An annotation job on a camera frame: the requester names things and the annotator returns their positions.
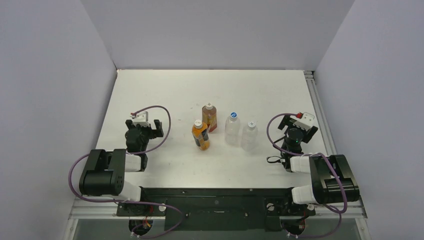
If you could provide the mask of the orange blue label bottle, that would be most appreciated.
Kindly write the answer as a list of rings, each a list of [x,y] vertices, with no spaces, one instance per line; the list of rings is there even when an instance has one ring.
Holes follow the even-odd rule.
[[[206,123],[200,119],[195,120],[191,132],[195,144],[200,150],[205,151],[210,147],[208,125]]]

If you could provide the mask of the gold red label bottle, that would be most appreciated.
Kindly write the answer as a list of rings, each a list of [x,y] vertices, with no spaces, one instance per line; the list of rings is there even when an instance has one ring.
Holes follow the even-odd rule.
[[[206,123],[209,132],[217,128],[217,109],[211,102],[202,107],[202,121]]]

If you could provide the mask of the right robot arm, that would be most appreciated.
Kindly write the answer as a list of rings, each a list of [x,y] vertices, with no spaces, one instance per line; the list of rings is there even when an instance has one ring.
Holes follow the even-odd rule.
[[[314,115],[307,112],[281,113],[278,129],[283,137],[272,140],[270,125],[266,135],[272,146],[280,152],[279,162],[289,173],[310,176],[310,183],[293,187],[291,194],[282,199],[283,209],[296,213],[302,205],[329,205],[349,202],[360,198],[360,190],[349,163],[343,154],[324,155],[322,152],[305,153],[302,144],[309,143],[318,131]]]

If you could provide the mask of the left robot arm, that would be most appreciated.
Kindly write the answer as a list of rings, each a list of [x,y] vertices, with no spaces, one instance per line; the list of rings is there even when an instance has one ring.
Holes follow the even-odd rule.
[[[155,128],[147,121],[128,119],[124,135],[126,149],[91,150],[78,183],[81,194],[130,201],[129,208],[136,215],[145,214],[149,201],[142,197],[140,186],[125,180],[125,173],[143,172],[147,168],[145,151],[149,141],[164,137],[162,122],[155,119],[153,123]]]

